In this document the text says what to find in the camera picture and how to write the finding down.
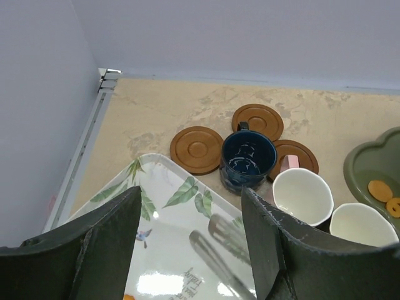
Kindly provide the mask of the dark grey mug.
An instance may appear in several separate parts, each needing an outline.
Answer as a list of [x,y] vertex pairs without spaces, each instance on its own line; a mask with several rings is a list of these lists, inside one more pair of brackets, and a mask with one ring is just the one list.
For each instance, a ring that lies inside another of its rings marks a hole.
[[362,203],[337,207],[331,217],[329,232],[347,241],[379,248],[399,242],[394,227],[375,209]]

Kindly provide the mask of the dark blue mug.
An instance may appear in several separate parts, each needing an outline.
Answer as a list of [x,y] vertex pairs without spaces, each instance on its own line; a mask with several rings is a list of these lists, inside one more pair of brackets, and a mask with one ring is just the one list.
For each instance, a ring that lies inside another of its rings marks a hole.
[[240,196],[242,188],[257,190],[278,161],[273,142],[265,135],[250,130],[247,122],[240,122],[221,148],[219,165],[223,186]]

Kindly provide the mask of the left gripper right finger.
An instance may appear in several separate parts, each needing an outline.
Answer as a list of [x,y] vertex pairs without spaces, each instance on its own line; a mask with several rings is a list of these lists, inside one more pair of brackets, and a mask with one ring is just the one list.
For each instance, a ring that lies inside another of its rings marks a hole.
[[399,299],[399,244],[372,247],[302,222],[244,187],[241,208],[258,299]]

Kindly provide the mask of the round orange cookie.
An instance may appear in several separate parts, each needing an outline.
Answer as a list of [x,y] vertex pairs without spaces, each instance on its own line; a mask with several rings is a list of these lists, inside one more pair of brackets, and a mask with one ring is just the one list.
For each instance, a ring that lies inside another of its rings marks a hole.
[[387,203],[393,198],[391,188],[383,181],[372,180],[368,183],[367,189],[370,195],[381,203]]

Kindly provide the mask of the metal tongs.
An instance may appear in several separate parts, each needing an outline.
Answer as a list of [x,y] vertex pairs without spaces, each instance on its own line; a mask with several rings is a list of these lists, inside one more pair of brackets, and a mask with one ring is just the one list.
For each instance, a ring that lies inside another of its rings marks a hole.
[[243,280],[243,276],[251,273],[244,231],[216,213],[209,218],[207,231],[206,236],[198,230],[189,235],[196,254],[235,297],[256,299],[255,292]]

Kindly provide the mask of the orange slice cookie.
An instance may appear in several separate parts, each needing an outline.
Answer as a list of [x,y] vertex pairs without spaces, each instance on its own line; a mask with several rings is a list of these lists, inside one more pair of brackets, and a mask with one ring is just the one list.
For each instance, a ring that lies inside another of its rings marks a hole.
[[135,300],[135,298],[132,295],[125,294],[123,300]]
[[386,203],[386,210],[394,218],[400,218],[400,198],[394,197]]

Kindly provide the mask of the brown saucer back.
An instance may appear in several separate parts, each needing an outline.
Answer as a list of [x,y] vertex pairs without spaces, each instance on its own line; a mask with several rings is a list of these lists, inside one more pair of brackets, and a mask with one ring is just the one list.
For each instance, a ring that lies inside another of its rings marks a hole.
[[265,135],[272,142],[278,140],[284,130],[283,119],[278,112],[263,104],[247,104],[238,108],[231,122],[234,132],[240,122],[247,122],[250,130]]

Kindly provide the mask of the leaf pattern serving tray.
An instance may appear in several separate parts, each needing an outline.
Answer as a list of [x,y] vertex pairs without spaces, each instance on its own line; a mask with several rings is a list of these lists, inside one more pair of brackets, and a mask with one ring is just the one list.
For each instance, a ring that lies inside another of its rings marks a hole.
[[[196,254],[189,235],[198,230],[206,236],[215,213],[244,231],[240,210],[166,156],[139,156],[75,216],[133,186],[141,189],[142,208],[124,294],[135,299],[238,299]],[[252,270],[242,279],[255,292]]]

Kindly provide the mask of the pink cup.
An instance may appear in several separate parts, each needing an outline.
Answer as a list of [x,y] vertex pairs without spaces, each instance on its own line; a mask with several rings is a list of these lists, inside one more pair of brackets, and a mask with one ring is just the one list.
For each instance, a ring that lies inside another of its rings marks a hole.
[[327,182],[316,173],[299,167],[298,157],[287,155],[272,183],[272,200],[284,213],[321,228],[331,218],[334,199]]

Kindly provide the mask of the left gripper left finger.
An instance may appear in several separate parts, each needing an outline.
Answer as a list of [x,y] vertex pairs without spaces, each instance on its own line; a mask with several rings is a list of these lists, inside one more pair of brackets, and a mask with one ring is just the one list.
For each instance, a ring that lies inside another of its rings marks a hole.
[[1,299],[122,299],[141,217],[130,187],[51,231],[1,248]]

